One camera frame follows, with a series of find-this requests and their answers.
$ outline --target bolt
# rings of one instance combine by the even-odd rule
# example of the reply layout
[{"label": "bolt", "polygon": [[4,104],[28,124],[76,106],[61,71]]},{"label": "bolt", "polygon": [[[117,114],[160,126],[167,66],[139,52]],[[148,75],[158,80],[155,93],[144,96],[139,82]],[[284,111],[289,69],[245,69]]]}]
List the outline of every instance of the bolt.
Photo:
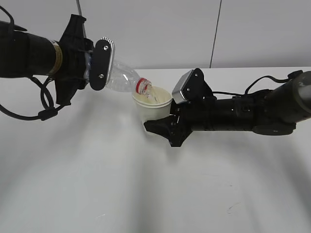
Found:
[{"label": "bolt", "polygon": [[243,106],[242,111],[243,112],[250,112],[251,111],[250,106]]}]

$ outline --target black cable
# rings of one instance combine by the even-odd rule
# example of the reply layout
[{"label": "black cable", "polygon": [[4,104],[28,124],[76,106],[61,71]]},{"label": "black cable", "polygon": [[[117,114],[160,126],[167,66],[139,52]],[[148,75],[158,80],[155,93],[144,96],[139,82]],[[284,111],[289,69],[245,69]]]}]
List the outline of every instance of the black cable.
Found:
[{"label": "black cable", "polygon": [[252,84],[250,84],[250,86],[245,90],[245,95],[248,95],[248,92],[249,90],[256,84],[258,83],[260,80],[264,79],[264,78],[268,78],[268,79],[271,79],[272,81],[276,82],[276,83],[287,83],[290,79],[277,79],[273,76],[270,76],[270,75],[266,75],[266,76],[263,76],[259,79],[257,79],[256,81],[254,81]]},{"label": "black cable", "polygon": [[51,93],[49,92],[49,90],[47,89],[47,85],[53,81],[53,79],[51,77],[48,77],[46,79],[46,81],[44,83],[41,83],[37,78],[35,77],[29,77],[29,79],[34,82],[40,89],[40,95],[41,95],[41,102],[42,105],[44,106],[45,110],[41,111],[38,113],[37,116],[22,116],[16,113],[13,113],[11,111],[9,111],[8,109],[6,109],[5,107],[3,107],[0,104],[0,111],[3,112],[4,114],[8,115],[9,117],[18,119],[18,120],[26,120],[26,121],[32,121],[32,120],[46,120],[49,119],[55,115],[57,115],[57,112],[61,109],[63,109],[65,106],[58,106],[57,108],[54,107],[54,101],[53,98],[51,96]]},{"label": "black cable", "polygon": [[232,93],[232,92],[224,92],[224,91],[213,91],[213,94],[222,94],[222,95],[230,95],[230,96],[243,96],[243,94]]},{"label": "black cable", "polygon": [[[53,108],[54,107],[54,101],[53,101],[53,98],[49,92],[49,90],[47,89],[47,85],[53,81],[53,78],[51,77],[48,77],[45,82],[43,83],[43,88],[41,88],[41,91],[40,91],[40,99],[41,99],[41,103],[43,105],[43,107],[45,109],[49,109],[49,108]],[[47,104],[45,98],[44,98],[44,95],[47,97],[47,100],[49,102],[49,104]]]},{"label": "black cable", "polygon": [[5,14],[10,18],[10,24],[8,27],[8,34],[10,35],[9,37],[13,36],[13,31],[14,31],[14,18],[11,16],[11,14],[2,6],[0,6],[0,10],[2,10],[3,12],[5,12]]}]

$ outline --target bottle cap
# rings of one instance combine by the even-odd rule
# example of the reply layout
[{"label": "bottle cap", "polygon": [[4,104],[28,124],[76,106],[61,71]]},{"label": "bottle cap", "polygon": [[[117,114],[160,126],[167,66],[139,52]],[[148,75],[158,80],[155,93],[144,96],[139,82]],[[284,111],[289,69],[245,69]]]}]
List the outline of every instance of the bottle cap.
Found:
[{"label": "bottle cap", "polygon": [[147,79],[141,78],[136,85],[136,92],[138,94],[144,94],[144,92],[148,89],[148,85],[151,85],[151,82]]}]

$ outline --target plastic bottle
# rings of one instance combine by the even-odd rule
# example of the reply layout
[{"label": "plastic bottle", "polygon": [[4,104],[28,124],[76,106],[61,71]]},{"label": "plastic bottle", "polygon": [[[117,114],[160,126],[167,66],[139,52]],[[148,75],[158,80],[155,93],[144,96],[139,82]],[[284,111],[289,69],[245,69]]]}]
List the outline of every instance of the plastic bottle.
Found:
[{"label": "plastic bottle", "polygon": [[118,92],[146,94],[146,91],[151,88],[151,82],[141,78],[136,71],[130,67],[115,60],[111,77],[106,87]]}]

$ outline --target liquid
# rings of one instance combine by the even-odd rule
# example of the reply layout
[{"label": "liquid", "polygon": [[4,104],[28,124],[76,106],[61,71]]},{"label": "liquid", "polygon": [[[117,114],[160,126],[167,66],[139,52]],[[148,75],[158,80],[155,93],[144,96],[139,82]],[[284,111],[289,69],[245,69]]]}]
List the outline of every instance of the liquid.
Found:
[{"label": "liquid", "polygon": [[151,85],[148,85],[148,88],[145,91],[144,95],[147,97],[148,103],[152,103],[152,104],[161,103],[156,94],[156,91],[153,89]]}]

